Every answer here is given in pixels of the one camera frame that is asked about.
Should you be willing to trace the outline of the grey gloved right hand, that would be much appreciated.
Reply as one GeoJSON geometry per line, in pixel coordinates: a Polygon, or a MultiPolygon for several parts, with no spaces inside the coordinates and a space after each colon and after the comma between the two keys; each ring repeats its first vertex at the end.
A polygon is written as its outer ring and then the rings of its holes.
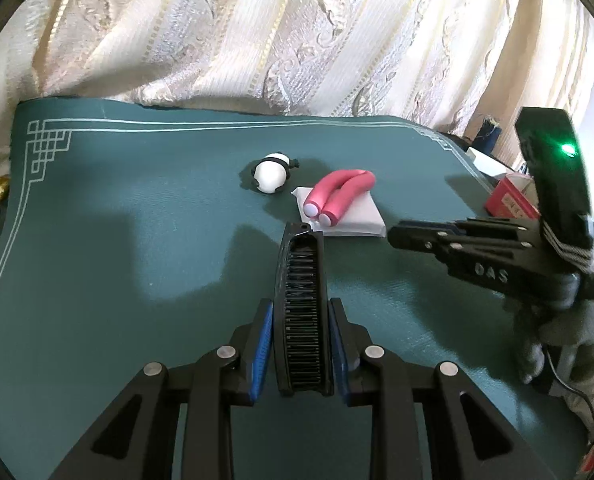
{"type": "Polygon", "coordinates": [[[594,396],[594,273],[548,268],[501,272],[506,309],[513,313],[519,380],[562,378],[594,396]]]}

